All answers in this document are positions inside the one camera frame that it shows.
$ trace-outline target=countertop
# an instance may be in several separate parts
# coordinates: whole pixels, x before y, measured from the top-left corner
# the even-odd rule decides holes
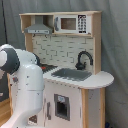
[[[72,80],[67,80],[67,79],[51,76],[51,73],[53,73],[61,68],[62,67],[57,67],[57,68],[45,73],[43,75],[44,80],[60,82],[60,83],[64,83],[69,86],[74,86],[74,87],[83,88],[83,89],[103,88],[103,87],[111,85],[114,81],[114,77],[110,73],[107,73],[104,71],[100,71],[96,75],[91,75],[84,81],[72,81]]]

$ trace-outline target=toy sink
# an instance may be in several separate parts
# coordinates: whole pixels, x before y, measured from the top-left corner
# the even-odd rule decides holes
[[[83,81],[92,75],[91,72],[76,69],[62,68],[51,74],[54,77],[73,81]]]

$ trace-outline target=sink faucet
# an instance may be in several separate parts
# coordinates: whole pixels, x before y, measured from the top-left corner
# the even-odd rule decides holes
[[[82,51],[82,52],[80,52],[79,55],[78,55],[78,63],[76,64],[77,70],[83,70],[83,69],[85,69],[86,62],[85,62],[84,64],[82,64],[82,63],[80,62],[80,58],[81,58],[81,56],[82,56],[83,54],[86,54],[86,55],[89,57],[89,59],[90,59],[90,65],[93,65],[92,56],[91,56],[88,52]]]

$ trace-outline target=cable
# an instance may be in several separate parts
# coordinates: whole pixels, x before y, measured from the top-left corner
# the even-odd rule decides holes
[[[8,40],[7,40],[7,29],[6,29],[6,22],[5,22],[5,13],[4,13],[4,2],[2,0],[2,9],[3,9],[3,18],[4,18],[4,30],[5,30],[5,39],[6,39],[6,44],[8,44]]]

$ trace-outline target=tile backsplash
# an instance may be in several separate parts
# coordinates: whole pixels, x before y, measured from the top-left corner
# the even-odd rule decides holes
[[[36,34],[32,42],[33,52],[45,64],[75,68],[81,51],[93,56],[93,38]],[[86,62],[86,70],[93,70],[88,56],[82,55],[81,62]]]

